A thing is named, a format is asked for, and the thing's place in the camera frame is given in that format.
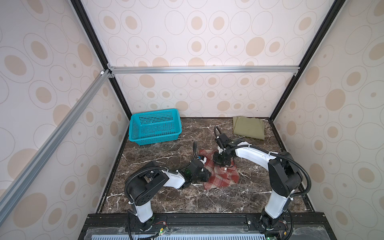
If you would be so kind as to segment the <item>red plaid skirt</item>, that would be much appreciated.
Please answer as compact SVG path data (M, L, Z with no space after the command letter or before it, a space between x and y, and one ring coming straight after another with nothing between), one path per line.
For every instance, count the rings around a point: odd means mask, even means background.
M240 179L237 167L234 165L234 160L231 160L231 165L233 165L231 168L220 167L214 164L213 157L214 153L217 152L217 150L199 150L199 155L207 159L205 168L211 173L208 182L203 183L206 191L237 184Z

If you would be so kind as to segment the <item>olive green skirt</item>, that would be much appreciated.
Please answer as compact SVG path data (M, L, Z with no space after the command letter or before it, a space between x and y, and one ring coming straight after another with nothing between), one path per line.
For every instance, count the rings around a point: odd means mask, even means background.
M257 118L233 117L233 133L238 136L264 140L265 123Z

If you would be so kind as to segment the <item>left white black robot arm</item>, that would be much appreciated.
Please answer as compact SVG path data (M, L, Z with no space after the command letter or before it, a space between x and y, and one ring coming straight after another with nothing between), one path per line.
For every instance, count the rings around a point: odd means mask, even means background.
M124 192L137 219L145 223L153 217L151 200L161 188L182 190L197 182L208 182L212 174L205 168L206 162L206 157L194 156L186 167L171 171L151 161L130 175L125 181Z

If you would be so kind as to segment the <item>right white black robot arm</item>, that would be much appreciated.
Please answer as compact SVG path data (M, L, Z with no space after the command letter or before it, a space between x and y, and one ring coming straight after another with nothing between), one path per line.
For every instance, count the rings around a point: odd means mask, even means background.
M288 152L276 153L263 150L241 140L230 140L226 134L216 134L218 152L214 154L214 163L221 167L230 167L235 157L251 161L269 173L272 193L263 216L268 220L278 219L293 198L307 194L312 187L308 172Z

